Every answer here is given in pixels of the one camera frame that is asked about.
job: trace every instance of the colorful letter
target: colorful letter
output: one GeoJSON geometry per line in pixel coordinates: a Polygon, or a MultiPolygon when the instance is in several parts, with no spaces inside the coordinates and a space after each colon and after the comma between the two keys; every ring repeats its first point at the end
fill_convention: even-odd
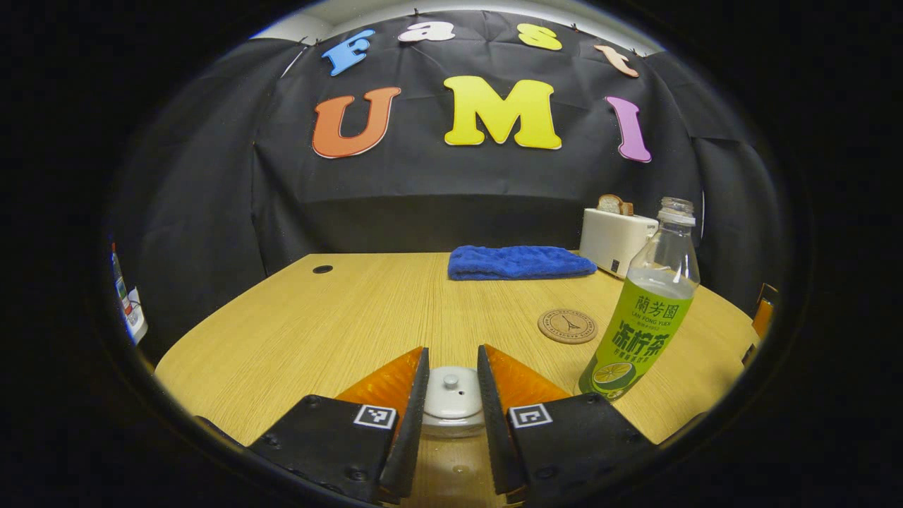
{"type": "Polygon", "coordinates": [[[609,46],[592,46],[597,50],[601,51],[602,54],[605,55],[605,58],[609,59],[609,63],[615,66],[615,69],[623,72],[631,78],[639,78],[639,72],[634,71],[630,67],[627,66],[625,61],[629,61],[626,56],[616,52],[614,48],[610,48],[609,46]]]}
{"type": "Polygon", "coordinates": [[[354,137],[343,137],[341,134],[345,107],[354,102],[353,97],[346,95],[318,104],[314,109],[317,112],[317,123],[313,126],[313,151],[321,157],[335,159],[360,155],[376,146],[386,135],[392,98],[399,93],[401,89],[396,87],[374,89],[365,93],[364,99],[370,101],[370,115],[364,131],[354,137]]]}
{"type": "Polygon", "coordinates": [[[408,32],[398,36],[399,41],[417,42],[424,39],[428,41],[448,41],[454,37],[454,33],[452,33],[454,25],[444,21],[412,24],[407,29],[408,32]]]}
{"type": "Polygon", "coordinates": [[[561,41],[555,38],[555,32],[552,32],[544,26],[521,23],[517,26],[517,31],[520,32],[518,37],[520,37],[520,40],[523,41],[524,44],[553,51],[562,49],[561,41]]]}
{"type": "Polygon", "coordinates": [[[445,134],[449,145],[479,145],[486,136],[477,129],[477,115],[499,143],[505,143],[517,118],[520,130],[514,135],[518,145],[557,150],[562,139],[555,135],[549,97],[551,85],[542,81],[518,81],[507,99],[498,96],[486,80],[477,76],[455,76],[445,80],[454,91],[454,124],[445,134]]]}
{"type": "Polygon", "coordinates": [[[651,161],[652,154],[643,145],[643,134],[639,131],[639,121],[637,120],[639,108],[637,105],[617,97],[606,97],[605,100],[615,108],[615,114],[618,115],[618,125],[621,129],[621,144],[618,152],[621,156],[641,163],[651,161]]]}
{"type": "Polygon", "coordinates": [[[376,32],[367,29],[345,42],[339,42],[334,48],[325,52],[322,58],[328,58],[332,62],[332,72],[330,72],[330,76],[335,76],[355,63],[367,58],[366,54],[358,54],[356,52],[363,52],[370,47],[370,41],[365,39],[365,37],[369,37],[374,33],[376,32]]]}

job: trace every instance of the round coaster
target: round coaster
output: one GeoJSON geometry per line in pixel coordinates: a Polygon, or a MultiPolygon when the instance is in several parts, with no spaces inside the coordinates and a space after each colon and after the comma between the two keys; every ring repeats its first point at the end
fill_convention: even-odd
{"type": "Polygon", "coordinates": [[[539,318],[539,330],[559,343],[587,343],[596,336],[599,327],[588,315],[572,309],[555,309],[539,318]]]}

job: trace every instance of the lemon image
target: lemon image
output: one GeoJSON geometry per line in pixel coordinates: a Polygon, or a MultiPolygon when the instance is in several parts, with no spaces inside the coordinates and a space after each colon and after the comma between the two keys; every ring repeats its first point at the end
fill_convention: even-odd
{"type": "Polygon", "coordinates": [[[637,369],[633,363],[618,362],[599,368],[592,375],[592,380],[603,390],[616,390],[629,385],[636,375],[637,369]]]}

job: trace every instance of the blue towel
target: blue towel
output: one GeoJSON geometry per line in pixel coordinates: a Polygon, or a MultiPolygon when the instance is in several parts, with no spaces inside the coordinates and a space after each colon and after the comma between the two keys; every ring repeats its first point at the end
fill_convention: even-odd
{"type": "Polygon", "coordinates": [[[449,278],[454,280],[568,278],[595,271],[592,261],[560,247],[488,249],[465,245],[449,256],[449,278]]]}

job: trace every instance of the table surface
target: table surface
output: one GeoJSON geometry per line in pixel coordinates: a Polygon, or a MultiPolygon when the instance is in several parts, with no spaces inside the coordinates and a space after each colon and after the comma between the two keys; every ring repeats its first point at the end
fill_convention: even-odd
{"type": "MultiPolygon", "coordinates": [[[[334,397],[416,346],[431,367],[476,368],[489,343],[572,391],[608,326],[623,282],[582,278],[453,281],[446,253],[311,254],[221,307],[159,362],[155,376],[191,414],[248,445],[304,395],[334,397]],[[312,270],[332,265],[323,274],[312,270]],[[545,337],[539,316],[571,308],[600,331],[583,344],[545,337]]],[[[614,402],[659,443],[714,405],[758,343],[751,319],[699,287],[671,344],[649,373],[614,402]]],[[[496,507],[485,433],[422,436],[405,507],[496,507]]]]}

